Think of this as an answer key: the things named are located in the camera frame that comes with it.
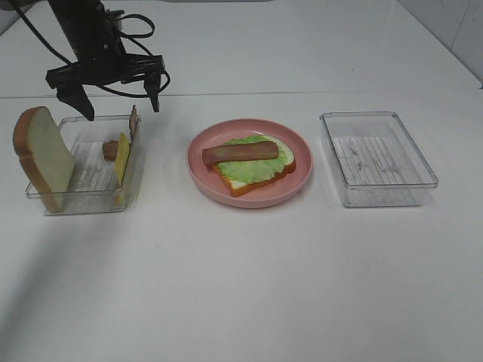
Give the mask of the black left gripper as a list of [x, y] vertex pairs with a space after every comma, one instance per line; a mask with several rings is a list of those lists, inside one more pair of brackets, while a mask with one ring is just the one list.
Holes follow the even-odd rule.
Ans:
[[57, 99], [94, 120], [94, 107], [81, 84], [105, 86], [144, 81], [144, 90], [154, 112], [159, 112], [158, 93], [165, 64], [161, 56], [129, 54], [119, 38], [102, 40], [98, 37], [69, 38], [77, 61], [50, 69], [46, 81], [57, 87]]

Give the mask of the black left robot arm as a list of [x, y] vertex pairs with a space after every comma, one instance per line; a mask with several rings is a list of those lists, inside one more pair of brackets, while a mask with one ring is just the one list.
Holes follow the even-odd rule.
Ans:
[[84, 86], [105, 87], [121, 82], [143, 82], [144, 94], [123, 97], [148, 98], [154, 112], [159, 111], [158, 94], [166, 87], [162, 76], [168, 76], [161, 55], [129, 54], [122, 43], [128, 35], [120, 30], [123, 11], [108, 11], [100, 1], [50, 1], [77, 60], [46, 74], [49, 86], [57, 91], [57, 99], [94, 119], [94, 108]]

